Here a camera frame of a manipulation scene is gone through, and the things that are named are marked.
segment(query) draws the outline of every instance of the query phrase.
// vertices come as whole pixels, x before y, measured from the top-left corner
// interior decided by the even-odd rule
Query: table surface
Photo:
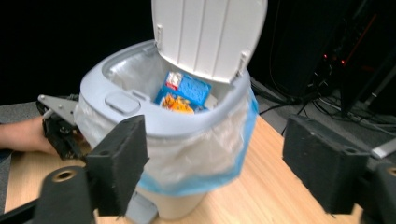
[[[353,223],[361,217],[355,205],[351,215],[326,214],[301,180],[282,160],[283,137],[258,117],[243,170],[230,184],[206,194],[189,215],[154,223]],[[6,211],[39,196],[50,172],[78,161],[61,161],[43,153],[12,156]],[[133,223],[127,217],[97,217],[97,223]]]

